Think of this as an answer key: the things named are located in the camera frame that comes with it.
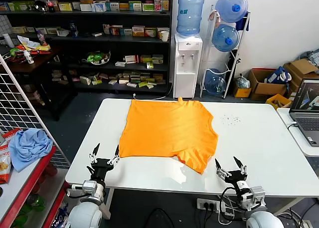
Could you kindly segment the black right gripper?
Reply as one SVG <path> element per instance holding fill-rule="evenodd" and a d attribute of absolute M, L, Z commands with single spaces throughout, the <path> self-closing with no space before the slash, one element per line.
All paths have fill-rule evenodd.
<path fill-rule="evenodd" d="M 223 168 L 221 168 L 219 162 L 217 161 L 217 159 L 215 159 L 216 174 L 219 178 L 224 179 L 225 183 L 231 184 L 236 190 L 247 189 L 247 166 L 243 165 L 243 163 L 235 156 L 233 158 L 240 170 L 230 171 L 228 173 Z"/>

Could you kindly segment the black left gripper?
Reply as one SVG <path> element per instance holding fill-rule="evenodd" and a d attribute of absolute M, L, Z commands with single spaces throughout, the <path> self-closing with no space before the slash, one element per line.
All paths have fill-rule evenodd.
<path fill-rule="evenodd" d="M 87 166 L 87 169 L 90 172 L 90 180 L 96 182 L 104 182 L 107 172 L 114 169 L 118 163 L 119 156 L 119 145 L 117 145 L 115 155 L 112 159 L 102 159 L 97 158 L 97 153 L 99 150 L 100 143 L 93 149 L 93 152 L 89 154 L 90 166 Z"/>

